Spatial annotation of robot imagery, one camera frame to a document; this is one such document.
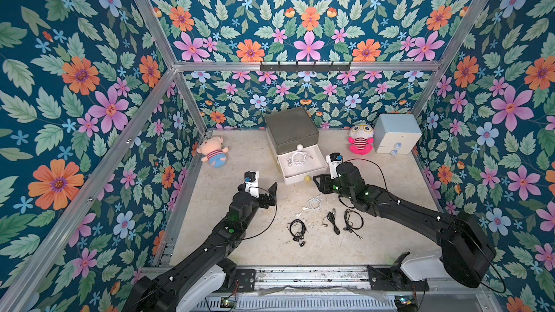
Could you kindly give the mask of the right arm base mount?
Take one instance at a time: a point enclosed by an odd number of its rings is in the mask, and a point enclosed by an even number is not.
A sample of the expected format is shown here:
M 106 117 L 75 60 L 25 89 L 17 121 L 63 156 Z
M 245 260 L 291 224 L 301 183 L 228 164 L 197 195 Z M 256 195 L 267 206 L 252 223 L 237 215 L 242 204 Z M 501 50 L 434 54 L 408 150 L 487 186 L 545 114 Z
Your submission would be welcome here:
M 367 265 L 371 289 L 394 292 L 429 291 L 429 285 L 426 280 L 412 280 L 401 270 L 401 264 L 409 254 L 409 251 L 403 252 L 389 267 L 374 267 Z

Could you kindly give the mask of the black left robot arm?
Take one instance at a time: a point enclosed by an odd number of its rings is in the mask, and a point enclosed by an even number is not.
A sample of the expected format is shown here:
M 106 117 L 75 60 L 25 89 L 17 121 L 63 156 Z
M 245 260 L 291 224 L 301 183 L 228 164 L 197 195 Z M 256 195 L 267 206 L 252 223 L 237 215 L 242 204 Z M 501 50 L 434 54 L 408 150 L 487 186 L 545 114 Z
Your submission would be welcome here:
M 137 281 L 123 310 L 190 311 L 212 292 L 230 286 L 236 264 L 228 256 L 247 239 L 247 228 L 258 209 L 277 207 L 277 183 L 258 197 L 251 195 L 252 189 L 262 190 L 248 183 L 238 187 L 225 217 L 192 254 L 153 280 Z

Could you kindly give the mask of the white wired earphones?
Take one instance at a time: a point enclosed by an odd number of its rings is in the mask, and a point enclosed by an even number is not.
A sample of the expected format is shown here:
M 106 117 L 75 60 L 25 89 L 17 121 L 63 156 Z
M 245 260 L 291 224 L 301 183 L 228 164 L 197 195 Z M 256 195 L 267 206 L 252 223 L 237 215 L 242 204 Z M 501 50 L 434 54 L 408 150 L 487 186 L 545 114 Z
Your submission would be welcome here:
M 303 150 L 297 150 L 286 159 L 288 166 L 303 166 L 308 160 L 312 160 L 312 156 Z
M 308 199 L 305 204 L 301 206 L 300 210 L 295 214 L 296 217 L 309 217 L 318 213 L 322 209 L 322 200 L 319 197 L 320 195 L 316 195 L 311 199 Z

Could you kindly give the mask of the black wired earphones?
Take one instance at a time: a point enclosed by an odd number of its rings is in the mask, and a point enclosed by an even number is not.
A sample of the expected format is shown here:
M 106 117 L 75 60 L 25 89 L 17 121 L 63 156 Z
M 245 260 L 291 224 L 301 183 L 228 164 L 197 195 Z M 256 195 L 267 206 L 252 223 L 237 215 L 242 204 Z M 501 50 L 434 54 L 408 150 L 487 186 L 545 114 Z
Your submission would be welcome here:
M 361 214 L 354 209 L 346 209 L 343 219 L 345 223 L 344 231 L 354 234 L 358 239 L 363 240 L 364 238 L 358 234 L 358 231 L 364 227 L 364 218 Z
M 304 247 L 306 245 L 305 235 L 307 232 L 305 223 L 300 219 L 294 219 L 287 225 L 287 228 L 292 240 L 299 244 L 301 248 Z
M 336 222 L 335 210 L 326 214 L 326 216 L 322 219 L 321 226 L 324 228 L 331 226 L 335 235 L 341 234 L 341 230 Z

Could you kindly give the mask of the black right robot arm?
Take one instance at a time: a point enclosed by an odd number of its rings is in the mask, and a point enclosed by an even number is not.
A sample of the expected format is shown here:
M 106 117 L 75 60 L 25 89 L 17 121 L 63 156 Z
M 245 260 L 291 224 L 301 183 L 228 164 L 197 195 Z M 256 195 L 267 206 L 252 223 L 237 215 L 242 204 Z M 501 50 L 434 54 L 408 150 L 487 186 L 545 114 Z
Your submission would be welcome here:
M 335 177 L 313 177 L 319 192 L 346 198 L 359 212 L 427 237 L 441 248 L 441 262 L 453 280 L 469 288 L 480 286 L 497 253 L 474 216 L 445 214 L 394 196 L 386 188 L 366 183 L 350 162 L 339 164 L 335 171 Z

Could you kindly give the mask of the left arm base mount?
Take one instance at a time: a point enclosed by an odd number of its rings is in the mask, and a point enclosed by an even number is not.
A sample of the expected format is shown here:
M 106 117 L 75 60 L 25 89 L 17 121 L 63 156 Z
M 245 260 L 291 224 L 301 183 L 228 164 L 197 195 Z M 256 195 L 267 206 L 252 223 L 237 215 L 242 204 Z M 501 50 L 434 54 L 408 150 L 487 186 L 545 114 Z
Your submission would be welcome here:
M 230 259 L 224 259 L 218 263 L 223 270 L 225 278 L 218 293 L 249 293 L 255 288 L 257 270 L 238 268 L 236 263 Z

